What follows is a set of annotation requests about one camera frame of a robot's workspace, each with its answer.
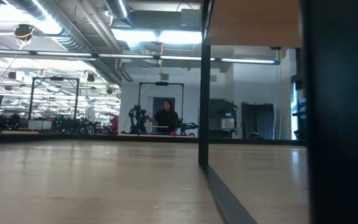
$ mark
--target light wood floor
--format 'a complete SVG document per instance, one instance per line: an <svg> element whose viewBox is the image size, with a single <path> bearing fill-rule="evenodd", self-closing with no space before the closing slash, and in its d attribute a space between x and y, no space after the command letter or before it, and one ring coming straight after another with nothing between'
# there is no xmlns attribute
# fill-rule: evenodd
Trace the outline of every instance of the light wood floor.
<svg viewBox="0 0 358 224"><path fill-rule="evenodd" d="M258 224L308 223L305 148L209 145L209 164Z"/></svg>
<svg viewBox="0 0 358 224"><path fill-rule="evenodd" d="M0 224L222 223L196 144L0 144Z"/></svg>

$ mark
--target red object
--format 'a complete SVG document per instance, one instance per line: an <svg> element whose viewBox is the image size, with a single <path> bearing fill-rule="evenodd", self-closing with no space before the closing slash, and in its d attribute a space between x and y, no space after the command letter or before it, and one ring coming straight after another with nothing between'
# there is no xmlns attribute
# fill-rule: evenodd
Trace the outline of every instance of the red object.
<svg viewBox="0 0 358 224"><path fill-rule="evenodd" d="M118 135L118 116L114 117L110 120L110 134L111 135Z"/></svg>

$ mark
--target wooden panel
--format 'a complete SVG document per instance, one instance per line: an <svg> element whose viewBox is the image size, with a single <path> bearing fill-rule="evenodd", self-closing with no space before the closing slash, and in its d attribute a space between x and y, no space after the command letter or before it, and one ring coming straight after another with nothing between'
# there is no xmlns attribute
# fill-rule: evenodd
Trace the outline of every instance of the wooden panel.
<svg viewBox="0 0 358 224"><path fill-rule="evenodd" d="M0 224L222 224L196 144L0 144Z"/></svg>
<svg viewBox="0 0 358 224"><path fill-rule="evenodd" d="M298 47L298 0L215 0L211 45Z"/></svg>
<svg viewBox="0 0 358 224"><path fill-rule="evenodd" d="M308 223L306 149L210 145L209 164L258 224Z"/></svg>

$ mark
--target person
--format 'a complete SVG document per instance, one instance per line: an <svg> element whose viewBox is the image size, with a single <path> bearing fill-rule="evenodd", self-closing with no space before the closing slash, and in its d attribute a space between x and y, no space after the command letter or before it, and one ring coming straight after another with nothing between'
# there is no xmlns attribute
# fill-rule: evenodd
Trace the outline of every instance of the person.
<svg viewBox="0 0 358 224"><path fill-rule="evenodd" d="M153 118L149 118L149 121L157 122L157 126L167 127L157 128L157 132L163 134L169 134L172 131L176 131L178 120L178 114L173 110L173 105L170 100L164 100L163 109L158 111Z"/></svg>

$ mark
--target white wall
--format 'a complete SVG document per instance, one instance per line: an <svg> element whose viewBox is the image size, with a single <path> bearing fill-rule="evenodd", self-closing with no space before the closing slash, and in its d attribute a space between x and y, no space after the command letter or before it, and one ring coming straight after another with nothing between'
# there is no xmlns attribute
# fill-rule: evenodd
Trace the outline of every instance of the white wall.
<svg viewBox="0 0 358 224"><path fill-rule="evenodd" d="M230 69L226 72L226 96L228 96L226 99L230 98L230 89L233 89L234 103L239 107L237 111L238 134L234 138L242 138L241 103L248 102L275 105L277 135L280 132L281 119L281 139L291 139L290 77L295 73L295 50L287 50L287 56L283 58L279 66L234 64L233 85L229 84Z"/></svg>
<svg viewBox="0 0 358 224"><path fill-rule="evenodd" d="M128 118L128 112L138 102L139 82L157 82L160 81L159 68L127 68L128 74L134 79L131 83L122 83L121 87L121 109L118 122L118 130L129 132L131 122ZM169 74L170 83L183 83L185 85L185 94L183 99L183 119L185 122L194 122L198 124L198 114L200 107L200 69L192 68L190 71L185 68L164 68L164 73ZM218 82L211 83L212 98L224 98L224 74L218 69L212 69L212 75L218 75ZM181 113L181 91L180 86L155 86L142 85L140 95L140 105L151 112L151 97L174 97L175 111L180 116ZM198 130L192 130L192 133L198 135Z"/></svg>
<svg viewBox="0 0 358 224"><path fill-rule="evenodd" d="M224 76L224 99L234 101L234 64L230 66Z"/></svg>
<svg viewBox="0 0 358 224"><path fill-rule="evenodd" d="M129 110L137 104L139 82L157 82L160 80L159 68L127 68L134 79L132 83L122 83L121 110L118 130L129 131L131 126L128 119L125 129L124 123ZM164 68L164 73L170 75L170 83L184 83L185 96L183 103L183 118L186 122L198 124L200 107L200 69L192 68ZM211 75L218 76L218 82L211 82L210 98L221 98L238 106L237 127L238 133L234 138L242 138L241 103L271 103L276 104L277 129L280 130L281 139L291 139L291 81L290 77L296 73L295 50L287 50L281 65L251 65L233 64L226 73L219 69L212 69ZM180 116L181 94L172 86L149 86L141 94L140 105L148 112L151 111L151 97L175 97L175 110Z"/></svg>

